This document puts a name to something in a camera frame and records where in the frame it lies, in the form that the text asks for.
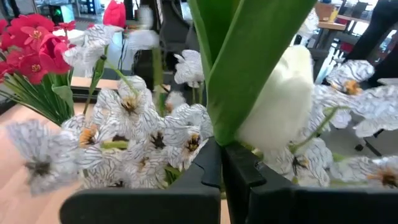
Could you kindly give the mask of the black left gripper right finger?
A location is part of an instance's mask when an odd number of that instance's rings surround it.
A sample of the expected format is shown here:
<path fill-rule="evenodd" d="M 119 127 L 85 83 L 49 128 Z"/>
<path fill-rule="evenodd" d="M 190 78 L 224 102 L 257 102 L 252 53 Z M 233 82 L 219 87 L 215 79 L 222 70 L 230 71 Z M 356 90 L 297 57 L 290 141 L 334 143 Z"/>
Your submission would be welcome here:
<path fill-rule="evenodd" d="M 238 142 L 222 148 L 221 156 L 231 224 L 246 224 L 251 189 L 266 183 L 256 169 L 259 159 Z"/>

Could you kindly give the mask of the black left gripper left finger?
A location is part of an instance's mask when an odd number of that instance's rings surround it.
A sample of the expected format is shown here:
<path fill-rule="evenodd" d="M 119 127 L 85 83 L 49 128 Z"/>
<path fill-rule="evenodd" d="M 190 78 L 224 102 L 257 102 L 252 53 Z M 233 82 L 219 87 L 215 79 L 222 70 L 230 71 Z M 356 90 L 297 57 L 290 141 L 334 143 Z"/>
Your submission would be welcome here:
<path fill-rule="evenodd" d="M 190 167 L 170 186 L 172 189 L 221 188 L 221 148 L 208 139 Z"/>

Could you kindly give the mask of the white tulip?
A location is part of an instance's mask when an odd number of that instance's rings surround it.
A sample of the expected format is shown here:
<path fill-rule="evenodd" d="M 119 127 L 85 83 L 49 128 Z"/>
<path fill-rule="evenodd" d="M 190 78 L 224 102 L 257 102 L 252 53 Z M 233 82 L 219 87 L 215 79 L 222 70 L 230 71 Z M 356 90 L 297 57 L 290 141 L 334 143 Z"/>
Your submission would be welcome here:
<path fill-rule="evenodd" d="M 127 39 L 128 49 L 133 52 L 131 67 L 133 87 L 144 94 L 146 106 L 157 110 L 160 94 L 155 87 L 163 84 L 162 52 L 159 35 L 152 29 L 154 16 L 149 6 L 138 9 L 139 25 L 130 31 Z"/>
<path fill-rule="evenodd" d="M 312 107 L 309 50 L 292 37 L 317 0 L 188 0 L 217 143 L 278 150 Z"/>

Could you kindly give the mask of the white veined blossom bunch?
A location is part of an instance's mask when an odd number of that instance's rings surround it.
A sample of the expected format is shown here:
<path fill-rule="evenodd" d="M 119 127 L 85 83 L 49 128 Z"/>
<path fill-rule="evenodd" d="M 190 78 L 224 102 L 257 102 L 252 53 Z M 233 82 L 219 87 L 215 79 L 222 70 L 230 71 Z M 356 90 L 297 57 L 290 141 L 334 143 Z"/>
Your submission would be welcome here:
<path fill-rule="evenodd" d="M 307 124 L 283 150 L 265 152 L 264 163 L 282 177 L 304 187 L 374 187 L 398 189 L 398 156 L 344 157 L 331 152 L 321 134 L 345 129 L 353 115 L 357 137 L 398 129 L 398 85 L 362 90 L 360 84 L 374 74 L 366 60 L 349 60 L 315 85 Z"/>
<path fill-rule="evenodd" d="M 63 54 L 74 67 L 82 64 L 101 75 L 105 51 L 118 27 L 95 25 Z M 24 158 L 32 195 L 81 182 L 83 189 L 124 187 L 164 189 L 187 170 L 213 135 L 206 108 L 189 105 L 171 92 L 162 111 L 122 76 L 117 89 L 102 89 L 87 118 L 75 114 L 57 133 L 36 119 L 7 126 L 11 141 Z"/>

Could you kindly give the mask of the red blossom bunch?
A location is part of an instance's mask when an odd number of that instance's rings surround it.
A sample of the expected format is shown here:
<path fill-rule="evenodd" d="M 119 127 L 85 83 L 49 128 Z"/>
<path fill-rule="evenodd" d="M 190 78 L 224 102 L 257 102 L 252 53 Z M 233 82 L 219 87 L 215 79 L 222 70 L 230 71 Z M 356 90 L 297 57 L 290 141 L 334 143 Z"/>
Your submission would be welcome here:
<path fill-rule="evenodd" d="M 55 30 L 73 30 L 75 21 L 61 22 L 57 26 L 47 17 L 40 14 L 20 15 L 8 22 L 0 20 L 0 49 L 7 50 L 11 46 L 19 48 L 31 47 L 37 50 L 44 37 Z"/>
<path fill-rule="evenodd" d="M 63 59 L 69 49 L 64 37 L 36 29 L 23 48 L 0 51 L 0 102 L 13 101 L 57 125 L 74 116 L 73 68 Z"/>

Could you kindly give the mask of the black office chair base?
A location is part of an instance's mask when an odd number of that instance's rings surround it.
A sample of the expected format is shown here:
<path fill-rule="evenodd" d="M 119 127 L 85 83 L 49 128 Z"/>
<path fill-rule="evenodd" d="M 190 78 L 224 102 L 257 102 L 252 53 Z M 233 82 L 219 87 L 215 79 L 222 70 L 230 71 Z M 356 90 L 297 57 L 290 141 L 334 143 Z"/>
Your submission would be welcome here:
<path fill-rule="evenodd" d="M 362 151 L 364 147 L 367 147 L 375 156 L 381 157 L 382 154 L 371 144 L 369 143 L 365 138 L 358 138 L 359 144 L 357 144 L 354 147 L 355 151 Z"/>

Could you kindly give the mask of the wooden background table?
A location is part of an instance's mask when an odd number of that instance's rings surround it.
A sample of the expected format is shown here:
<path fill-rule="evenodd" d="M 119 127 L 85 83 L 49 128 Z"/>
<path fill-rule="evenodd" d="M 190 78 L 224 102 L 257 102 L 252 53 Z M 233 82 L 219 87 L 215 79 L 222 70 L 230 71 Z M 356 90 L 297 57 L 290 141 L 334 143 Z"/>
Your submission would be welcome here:
<path fill-rule="evenodd" d="M 319 18 L 318 28 L 343 31 L 346 29 L 346 24 L 339 24 L 335 19 L 344 19 L 346 21 L 363 22 L 369 24 L 369 21 L 359 19 L 351 16 L 339 15 L 336 6 L 333 4 L 326 4 L 317 2 L 315 4 L 315 11 Z"/>

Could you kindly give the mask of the person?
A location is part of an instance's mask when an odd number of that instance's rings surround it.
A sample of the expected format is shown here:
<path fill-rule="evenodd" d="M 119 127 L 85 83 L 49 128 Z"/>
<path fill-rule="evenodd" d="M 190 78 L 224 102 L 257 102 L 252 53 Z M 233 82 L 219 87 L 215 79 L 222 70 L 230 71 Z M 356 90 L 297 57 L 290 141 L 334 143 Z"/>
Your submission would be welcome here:
<path fill-rule="evenodd" d="M 398 23 L 398 0 L 378 0 L 370 24 L 359 38 L 347 60 L 364 60 L 375 48 L 381 37 Z M 369 82 L 378 84 L 380 78 L 398 78 L 398 43 L 389 55 L 375 67 L 374 75 Z"/>

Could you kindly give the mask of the black table frame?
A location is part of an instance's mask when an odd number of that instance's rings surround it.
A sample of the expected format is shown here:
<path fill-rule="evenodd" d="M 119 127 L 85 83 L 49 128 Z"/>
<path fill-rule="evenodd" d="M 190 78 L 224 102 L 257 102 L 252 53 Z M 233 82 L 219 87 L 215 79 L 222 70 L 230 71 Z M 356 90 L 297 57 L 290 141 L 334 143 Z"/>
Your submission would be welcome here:
<path fill-rule="evenodd" d="M 101 91 L 101 88 L 95 88 L 92 93 L 88 87 L 75 87 L 70 88 L 70 94 L 74 103 L 86 103 L 87 99 L 90 99 L 90 103 L 96 103 L 97 97 Z"/>

